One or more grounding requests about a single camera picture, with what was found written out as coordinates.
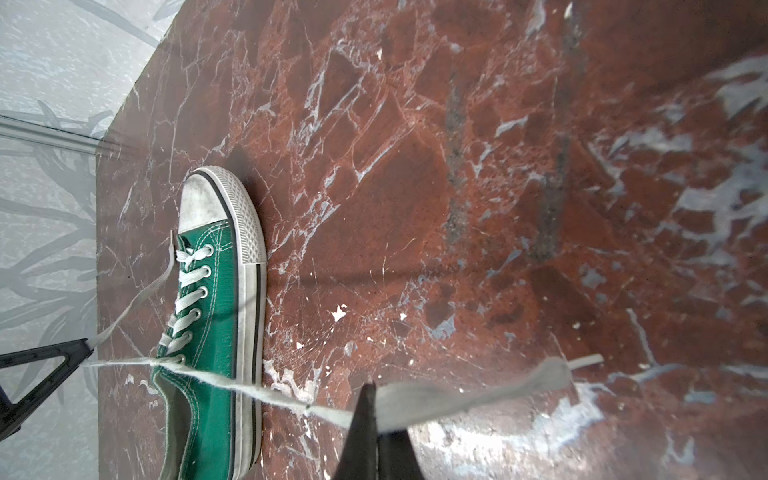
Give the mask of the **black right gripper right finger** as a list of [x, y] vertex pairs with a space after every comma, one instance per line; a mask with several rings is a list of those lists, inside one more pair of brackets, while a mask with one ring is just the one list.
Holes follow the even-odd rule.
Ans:
[[407, 430], [378, 436], [379, 480], [424, 480]]

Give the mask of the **white shoelace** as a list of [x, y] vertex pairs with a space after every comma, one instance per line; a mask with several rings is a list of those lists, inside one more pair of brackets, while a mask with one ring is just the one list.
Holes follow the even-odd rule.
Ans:
[[[203, 261], [213, 250], [214, 248], [210, 245], [205, 245], [197, 250], [185, 247], [178, 248], [175, 246], [174, 240], [170, 239], [168, 263], [163, 273], [139, 291], [109, 327], [102, 330], [97, 336], [88, 339], [87, 345], [95, 348], [106, 341], [126, 316], [163, 287], [177, 263], [186, 268], [192, 263]], [[435, 385], [424, 383], [386, 384], [376, 389], [373, 401], [377, 432], [386, 434], [405, 430], [413, 425], [434, 421], [501, 400], [561, 390], [571, 384], [574, 370], [596, 365], [602, 361], [603, 357], [599, 354], [584, 356], [572, 361], [562, 357], [548, 357], [531, 371], [519, 376], [508, 385], [469, 393], [444, 390]], [[315, 416], [344, 429], [350, 428], [353, 420], [353, 413], [350, 411], [303, 402], [277, 390], [264, 388], [259, 380], [255, 380], [253, 383], [249, 381], [242, 383], [228, 375], [197, 370], [187, 366], [185, 361], [175, 353], [160, 359], [141, 357], [127, 360], [94, 361], [87, 365], [92, 368], [107, 365], [148, 365], [177, 376], [196, 380], [215, 389], [228, 391], [232, 397], [233, 419], [231, 423], [234, 427], [256, 424], [258, 422], [256, 419], [257, 409], [263, 403], [291, 410], [300, 415]]]

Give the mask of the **green canvas sneaker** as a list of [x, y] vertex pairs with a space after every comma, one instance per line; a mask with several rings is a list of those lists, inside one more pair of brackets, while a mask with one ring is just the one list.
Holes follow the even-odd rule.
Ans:
[[[262, 376], [267, 250], [242, 182], [218, 166], [181, 192], [178, 295], [157, 356], [244, 384]], [[262, 405], [245, 394], [156, 367], [166, 407], [164, 479], [242, 479], [257, 462]]]

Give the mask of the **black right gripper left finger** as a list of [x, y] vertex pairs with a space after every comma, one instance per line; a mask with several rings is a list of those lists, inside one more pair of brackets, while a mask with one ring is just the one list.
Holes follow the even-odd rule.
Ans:
[[376, 386], [365, 384], [360, 392], [333, 480], [378, 478], [378, 432], [375, 419]]

